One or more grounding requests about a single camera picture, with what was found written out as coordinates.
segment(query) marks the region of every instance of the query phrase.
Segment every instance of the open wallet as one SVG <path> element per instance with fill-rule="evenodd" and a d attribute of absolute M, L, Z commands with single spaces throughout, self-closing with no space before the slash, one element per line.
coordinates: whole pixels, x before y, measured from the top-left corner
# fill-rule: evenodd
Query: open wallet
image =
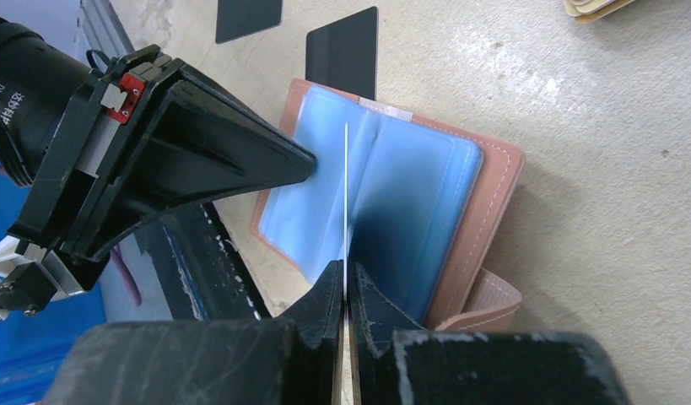
<path fill-rule="evenodd" d="M 348 255 L 428 329 L 510 325 L 521 294 L 480 267 L 521 173 L 520 149 L 300 79 L 280 130 L 317 157 L 316 170 L 308 181 L 261 192 L 251 232 L 309 282 Z"/>

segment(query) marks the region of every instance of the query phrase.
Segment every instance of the concrete surface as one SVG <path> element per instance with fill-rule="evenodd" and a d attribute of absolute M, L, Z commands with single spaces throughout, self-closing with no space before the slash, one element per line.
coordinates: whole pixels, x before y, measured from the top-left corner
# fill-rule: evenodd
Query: concrete surface
<path fill-rule="evenodd" d="M 271 123 L 307 32 L 377 5 L 380 101 L 527 153 L 487 259 L 524 294 L 516 328 L 589 332 L 635 403 L 691 404 L 691 0 L 591 25 L 558 0 L 288 0 L 281 26 L 220 46 L 216 0 L 113 1 L 135 46 L 161 44 Z M 252 198 L 219 204 L 229 230 Z M 281 311 L 307 286 L 262 254 L 247 262 Z"/>

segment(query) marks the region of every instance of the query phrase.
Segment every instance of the blue fabric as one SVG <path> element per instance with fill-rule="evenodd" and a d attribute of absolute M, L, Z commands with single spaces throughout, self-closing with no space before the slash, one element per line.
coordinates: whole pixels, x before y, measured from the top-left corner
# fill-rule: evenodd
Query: blue fabric
<path fill-rule="evenodd" d="M 317 157 L 307 181 L 273 189 L 259 230 L 310 283 L 342 259 L 348 123 L 348 259 L 421 320 L 482 163 L 474 143 L 369 111 L 313 86 L 294 141 Z"/>

